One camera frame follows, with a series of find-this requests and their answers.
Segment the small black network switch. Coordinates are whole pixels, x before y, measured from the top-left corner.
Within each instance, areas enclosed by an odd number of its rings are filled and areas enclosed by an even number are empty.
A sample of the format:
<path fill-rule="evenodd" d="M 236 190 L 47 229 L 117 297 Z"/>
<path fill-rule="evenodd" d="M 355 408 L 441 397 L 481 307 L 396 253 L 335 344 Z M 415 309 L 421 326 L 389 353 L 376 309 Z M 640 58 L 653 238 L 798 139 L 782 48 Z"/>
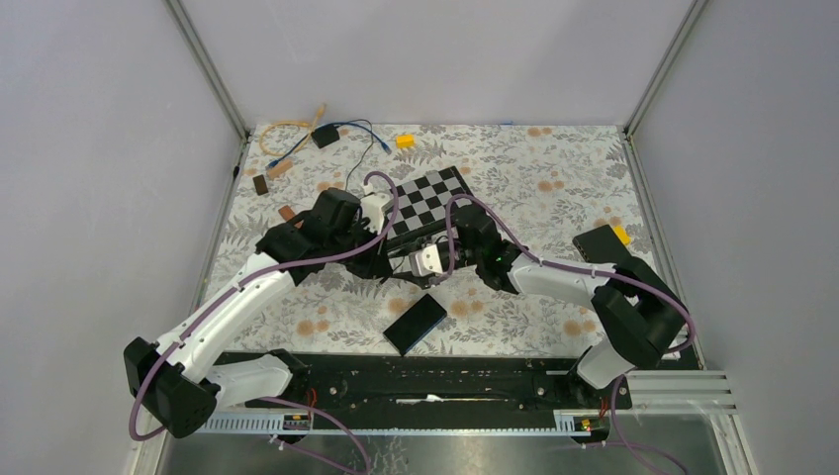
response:
<path fill-rule="evenodd" d="M 447 311 L 426 294 L 388 326 L 383 335 L 401 356 L 405 356 L 446 316 Z"/>

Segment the black power adapter with cable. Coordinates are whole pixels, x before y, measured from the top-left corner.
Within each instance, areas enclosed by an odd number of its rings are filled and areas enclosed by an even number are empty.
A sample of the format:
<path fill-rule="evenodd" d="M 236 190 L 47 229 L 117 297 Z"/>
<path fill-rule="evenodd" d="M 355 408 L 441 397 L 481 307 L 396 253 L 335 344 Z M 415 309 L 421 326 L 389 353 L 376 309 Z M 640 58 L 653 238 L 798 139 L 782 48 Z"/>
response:
<path fill-rule="evenodd" d="M 320 126 L 314 129 L 311 132 L 311 141 L 315 143 L 318 148 L 324 148 L 329 144 L 335 143 L 339 140 L 340 133 L 339 133 L 340 125 L 334 124 L 327 124 L 324 126 Z M 359 156 L 357 162 L 350 168 L 350 170 L 345 175 L 343 189 L 348 191 L 350 188 L 350 181 L 353 173 L 360 167 L 363 160 L 366 158 L 367 153 L 371 150 L 373 145 L 375 144 L 374 138 L 371 138 L 370 145 L 368 145 L 365 150 Z"/>

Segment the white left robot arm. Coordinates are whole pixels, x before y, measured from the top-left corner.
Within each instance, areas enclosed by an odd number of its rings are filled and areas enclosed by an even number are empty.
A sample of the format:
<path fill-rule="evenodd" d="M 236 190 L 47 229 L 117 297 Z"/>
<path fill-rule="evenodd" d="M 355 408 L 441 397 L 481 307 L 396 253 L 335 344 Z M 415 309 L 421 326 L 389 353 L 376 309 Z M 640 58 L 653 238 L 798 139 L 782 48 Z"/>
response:
<path fill-rule="evenodd" d="M 384 243 L 397 215 L 395 190 L 358 198 L 329 188 L 312 209 L 270 228 L 237 274 L 184 322 L 155 341 L 132 340 L 123 352 L 135 399 L 131 438 L 145 439 L 135 419 L 140 410 L 183 438 L 219 408 L 269 396 L 285 407 L 301 403 L 308 383 L 279 356 L 225 365 L 218 358 L 270 303 L 329 263 L 364 278 L 383 276 Z"/>

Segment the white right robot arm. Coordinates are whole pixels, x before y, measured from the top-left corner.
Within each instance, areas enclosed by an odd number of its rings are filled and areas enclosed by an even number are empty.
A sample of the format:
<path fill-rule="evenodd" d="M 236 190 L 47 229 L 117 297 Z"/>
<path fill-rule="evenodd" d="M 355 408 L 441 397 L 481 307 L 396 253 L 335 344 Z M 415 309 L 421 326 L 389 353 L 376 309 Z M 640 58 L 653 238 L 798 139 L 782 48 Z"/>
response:
<path fill-rule="evenodd" d="M 538 257 L 498 216 L 477 205 L 456 210 L 443 228 L 441 241 L 426 239 L 403 251 L 410 263 L 407 276 L 420 286 L 440 284 L 455 270 L 471 267 L 493 290 L 550 297 L 596 314 L 606 334 L 583 352 L 567 382 L 577 406 L 594 406 L 618 377 L 654 369 L 694 342 L 686 306 L 610 227 L 575 238 L 582 261 Z"/>

